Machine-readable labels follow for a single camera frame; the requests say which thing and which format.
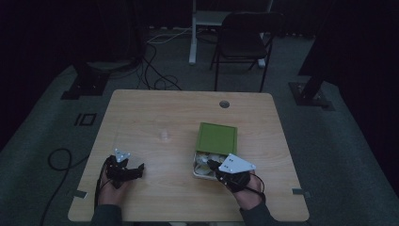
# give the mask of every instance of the chair back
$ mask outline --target chair back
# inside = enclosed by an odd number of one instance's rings
[[[226,16],[222,29],[242,30],[256,33],[270,32],[276,35],[281,31],[285,18],[279,12],[232,12]]]

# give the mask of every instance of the open box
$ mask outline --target open box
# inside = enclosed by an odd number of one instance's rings
[[[229,153],[237,153],[237,128],[228,125],[201,122],[194,153],[195,177],[216,180],[207,165],[208,159],[223,163]]]

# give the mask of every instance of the sleeve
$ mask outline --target sleeve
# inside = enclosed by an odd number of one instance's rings
[[[240,213],[246,226],[274,225],[276,222],[263,202],[250,210],[240,209]]]
[[[98,205],[94,211],[90,226],[122,225],[120,207],[111,204]]]

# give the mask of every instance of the box lid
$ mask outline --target box lid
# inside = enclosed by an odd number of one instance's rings
[[[196,145],[197,152],[228,155],[237,153],[237,128],[201,122]]]

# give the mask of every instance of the desk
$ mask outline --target desk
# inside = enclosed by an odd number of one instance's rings
[[[270,11],[273,0],[269,0],[266,5],[266,11]],[[193,0],[193,12],[192,12],[192,35],[191,35],[191,46],[190,56],[188,63],[190,65],[196,64],[197,61],[197,25],[222,25],[223,20],[229,14],[228,11],[205,11],[197,10],[197,0]],[[265,62],[263,59],[258,60],[259,67],[263,68]]]
[[[220,101],[230,106],[222,108]],[[168,119],[168,140],[157,122]],[[104,115],[69,212],[90,221],[96,180],[105,159],[118,148],[131,154],[128,168],[145,163],[122,207],[126,221],[242,221],[232,194],[218,181],[195,178],[193,156],[200,122],[236,126],[237,155],[256,165],[267,206],[276,220],[304,221],[302,195],[273,98],[266,93],[116,90]]]

